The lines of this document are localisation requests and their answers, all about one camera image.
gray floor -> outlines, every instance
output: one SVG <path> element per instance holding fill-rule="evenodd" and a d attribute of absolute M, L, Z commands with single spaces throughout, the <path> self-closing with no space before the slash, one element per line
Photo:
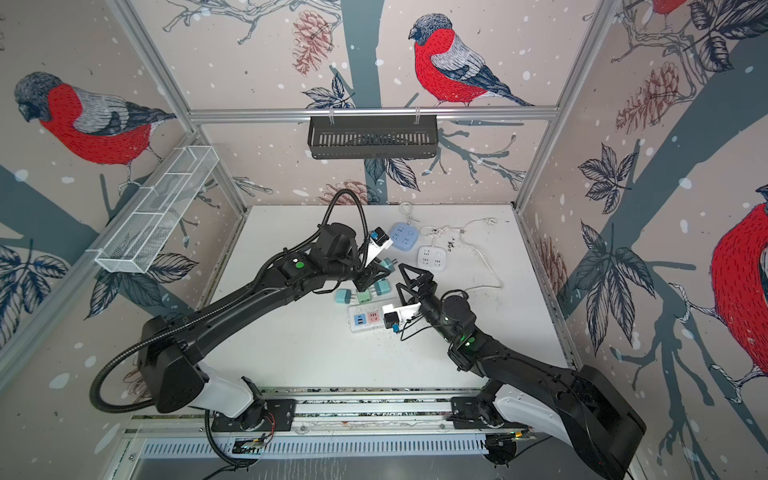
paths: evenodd
<path fill-rule="evenodd" d="M 217 459 L 144 460 L 132 480 L 202 480 L 223 466 Z M 558 439 L 521 444 L 509 468 L 494 468 L 481 455 L 263 460 L 249 472 L 221 472 L 215 480 L 599 480 L 571 447 Z"/>

white power strip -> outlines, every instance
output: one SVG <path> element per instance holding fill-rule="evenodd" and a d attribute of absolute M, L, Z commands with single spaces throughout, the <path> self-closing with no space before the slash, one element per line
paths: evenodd
<path fill-rule="evenodd" d="M 445 253 L 445 250 L 440 247 L 423 246 L 419 248 L 417 265 L 419 268 L 432 272 L 442 272 L 445 270 L 446 257 L 447 254 Z"/>

bullfinch illustration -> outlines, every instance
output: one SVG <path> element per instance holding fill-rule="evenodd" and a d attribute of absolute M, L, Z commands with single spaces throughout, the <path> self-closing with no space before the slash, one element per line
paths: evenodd
<path fill-rule="evenodd" d="M 768 185 L 757 189 L 768 202 Z M 736 392 L 733 403 L 741 403 L 745 383 L 768 376 L 768 204 L 759 204 L 726 233 L 712 253 L 712 290 L 714 308 L 703 308 L 688 301 L 685 289 L 677 284 L 685 300 L 688 320 L 690 309 L 712 316 L 728 328 L 733 339 L 750 356 L 752 369 L 734 380 L 718 365 L 720 372 Z"/>
<path fill-rule="evenodd" d="M 416 77 L 437 97 L 435 106 L 447 101 L 469 106 L 471 101 L 484 97 L 508 98 L 516 104 L 531 106 L 512 94 L 480 54 L 464 45 L 445 15 L 422 16 L 413 24 L 408 38 L 415 41 Z"/>
<path fill-rule="evenodd" d="M 42 71 L 21 79 L 14 93 L 22 117 L 39 119 L 75 155 L 95 164 L 125 165 L 128 179 L 118 191 L 128 184 L 139 185 L 131 179 L 131 162 L 145 150 L 152 151 L 149 140 L 159 124 L 176 118 L 115 95 L 65 84 Z"/>

square power strip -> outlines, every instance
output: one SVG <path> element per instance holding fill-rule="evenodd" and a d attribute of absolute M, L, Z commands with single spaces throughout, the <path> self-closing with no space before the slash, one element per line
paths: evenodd
<path fill-rule="evenodd" d="M 445 250 L 442 248 L 424 246 L 419 248 L 416 262 L 419 268 L 429 270 L 430 272 L 442 272 L 445 270 L 446 257 Z"/>
<path fill-rule="evenodd" d="M 347 319 L 349 329 L 351 329 L 353 333 L 357 333 L 366 330 L 384 328 L 384 312 L 382 311 L 382 307 L 389 305 L 390 303 L 395 304 L 395 306 L 399 306 L 400 299 L 394 297 L 388 300 L 380 300 L 378 302 L 352 305 L 349 308 L 349 318 Z"/>

robotic arm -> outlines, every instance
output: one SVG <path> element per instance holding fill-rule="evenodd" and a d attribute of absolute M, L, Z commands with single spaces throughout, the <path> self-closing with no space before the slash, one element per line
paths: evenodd
<path fill-rule="evenodd" d="M 360 211 L 363 248 L 357 248 L 353 229 L 327 223 L 333 205 L 343 194 L 353 197 Z M 358 199 L 351 191 L 340 190 L 314 235 L 270 258 L 253 282 L 183 319 L 166 322 L 158 316 L 147 321 L 141 341 L 96 375 L 91 385 L 91 404 L 109 413 L 148 406 L 170 413 L 194 406 L 221 412 L 235 419 L 243 430 L 256 428 L 268 414 L 266 401 L 256 386 L 245 377 L 216 372 L 202 360 L 260 316 L 310 292 L 331 292 L 317 291 L 327 280 L 335 280 L 336 286 L 352 280 L 359 291 L 367 289 L 391 273 L 376 258 L 391 244 L 380 228 L 368 234 Z M 624 477 L 645 424 L 601 373 L 587 366 L 579 372 L 550 366 L 510 350 L 475 326 L 476 317 L 466 293 L 438 299 L 437 284 L 430 272 L 407 265 L 401 265 L 400 271 L 405 284 L 398 283 L 397 289 L 403 307 L 386 313 L 385 324 L 407 328 L 418 310 L 448 343 L 449 358 L 458 369 L 491 380 L 477 397 L 477 418 L 468 419 L 477 422 L 475 428 L 501 426 L 505 419 L 522 421 L 570 443 L 581 459 L 604 478 Z M 409 273 L 417 276 L 411 278 Z M 135 353 L 152 398 L 122 406 L 105 402 L 101 398 L 104 379 Z"/>

